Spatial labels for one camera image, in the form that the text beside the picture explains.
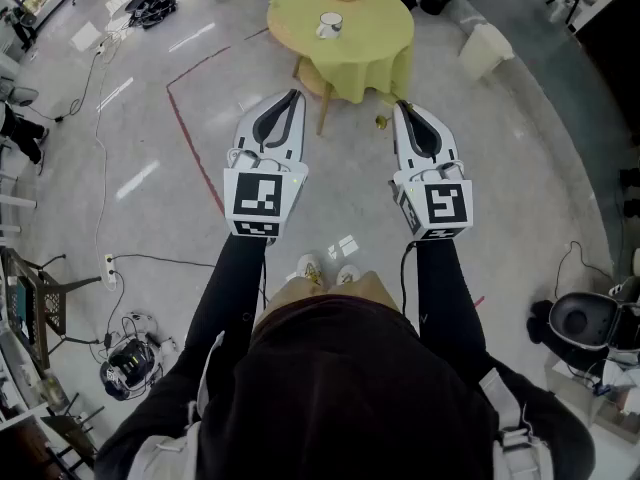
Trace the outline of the round wooden table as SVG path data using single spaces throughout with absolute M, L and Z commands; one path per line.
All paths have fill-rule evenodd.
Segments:
M 320 136 L 323 132 L 329 103 L 332 100 L 342 100 L 334 86 L 327 82 L 320 74 L 312 61 L 304 56 L 296 59 L 293 77 L 313 95 L 320 98 L 320 110 L 316 122 L 316 134 Z

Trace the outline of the person's beige trousers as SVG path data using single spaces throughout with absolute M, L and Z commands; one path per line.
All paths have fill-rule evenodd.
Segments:
M 276 293 L 260 317 L 255 333 L 285 323 L 341 321 L 353 316 L 380 311 L 400 312 L 391 295 L 374 271 L 345 281 L 342 277 L 330 288 L 319 278 L 295 277 Z

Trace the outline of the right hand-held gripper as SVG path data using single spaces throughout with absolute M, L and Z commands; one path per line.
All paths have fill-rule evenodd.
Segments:
M 465 177 L 451 130 L 404 100 L 394 104 L 392 119 L 399 164 L 391 180 L 394 202 L 413 239 L 455 238 L 473 226 L 474 215 L 472 181 Z

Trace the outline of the white goods shelf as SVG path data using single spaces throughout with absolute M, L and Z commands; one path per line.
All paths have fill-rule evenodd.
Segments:
M 40 386 L 41 376 L 9 326 L 0 291 L 0 473 L 6 480 L 72 480 L 73 449 L 48 419 L 56 412 Z

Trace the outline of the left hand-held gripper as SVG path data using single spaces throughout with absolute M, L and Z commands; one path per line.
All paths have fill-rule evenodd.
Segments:
M 304 131 L 306 100 L 289 89 L 255 104 L 240 119 L 224 169 L 224 216 L 233 235 L 281 237 L 308 177 L 293 158 Z M 264 151 L 287 151 L 280 158 Z

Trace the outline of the person's left forearm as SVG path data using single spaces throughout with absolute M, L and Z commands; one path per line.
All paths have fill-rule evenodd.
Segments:
M 228 364 L 248 351 L 267 240 L 231 235 L 194 313 L 179 360 L 201 368 L 216 338 Z

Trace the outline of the person's right forearm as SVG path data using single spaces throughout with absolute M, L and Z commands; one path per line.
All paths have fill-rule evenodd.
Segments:
M 468 364 L 484 359 L 484 332 L 454 242 L 421 241 L 417 275 L 421 341 L 447 360 Z

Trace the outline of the person's left shoe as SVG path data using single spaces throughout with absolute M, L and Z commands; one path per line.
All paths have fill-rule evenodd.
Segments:
M 298 260 L 296 274 L 298 277 L 311 281 L 320 288 L 324 287 L 321 263 L 312 253 L 307 253 Z

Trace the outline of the person's black hoodie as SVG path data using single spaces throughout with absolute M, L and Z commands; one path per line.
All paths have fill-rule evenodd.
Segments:
M 252 331 L 225 362 L 179 360 L 102 446 L 96 480 L 589 480 L 593 439 L 486 352 L 432 352 L 395 311 Z

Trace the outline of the black and white headset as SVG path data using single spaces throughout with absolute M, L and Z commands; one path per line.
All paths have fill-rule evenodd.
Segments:
M 164 374 L 164 354 L 151 315 L 129 312 L 121 318 L 122 332 L 109 333 L 100 381 L 117 401 L 141 396 Z

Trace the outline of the white storage box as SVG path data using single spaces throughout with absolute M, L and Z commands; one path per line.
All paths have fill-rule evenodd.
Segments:
M 459 61 L 474 81 L 491 73 L 503 61 L 515 57 L 505 36 L 492 24 L 476 24 L 460 54 Z

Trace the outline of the green tablecloth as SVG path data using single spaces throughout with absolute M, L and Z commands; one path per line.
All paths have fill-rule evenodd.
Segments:
M 320 16 L 343 17 L 336 39 L 319 39 Z M 401 0 L 271 0 L 268 29 L 309 58 L 343 100 L 359 104 L 367 88 L 405 99 L 412 69 L 414 19 Z

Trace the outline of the grey round stool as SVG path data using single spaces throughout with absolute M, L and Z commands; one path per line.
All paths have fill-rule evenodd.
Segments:
M 15 86 L 11 83 L 6 84 L 4 80 L 0 80 L 0 102 L 13 106 L 27 107 L 30 106 L 39 96 L 39 92 L 35 89 Z

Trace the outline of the black metal side table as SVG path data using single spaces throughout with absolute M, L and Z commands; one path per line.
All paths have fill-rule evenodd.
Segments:
M 49 346 L 52 331 L 59 344 L 94 345 L 94 340 L 73 338 L 67 333 L 67 295 L 101 280 L 99 276 L 60 283 L 45 265 L 23 259 L 14 249 L 0 252 L 4 268 L 4 288 L 9 329 L 24 347 L 36 368 L 50 367 L 50 355 L 59 346 Z

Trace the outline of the white mug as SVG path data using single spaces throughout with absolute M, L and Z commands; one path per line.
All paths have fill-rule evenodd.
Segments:
M 320 16 L 316 36 L 319 39 L 336 39 L 343 27 L 343 17 L 336 12 L 325 12 Z

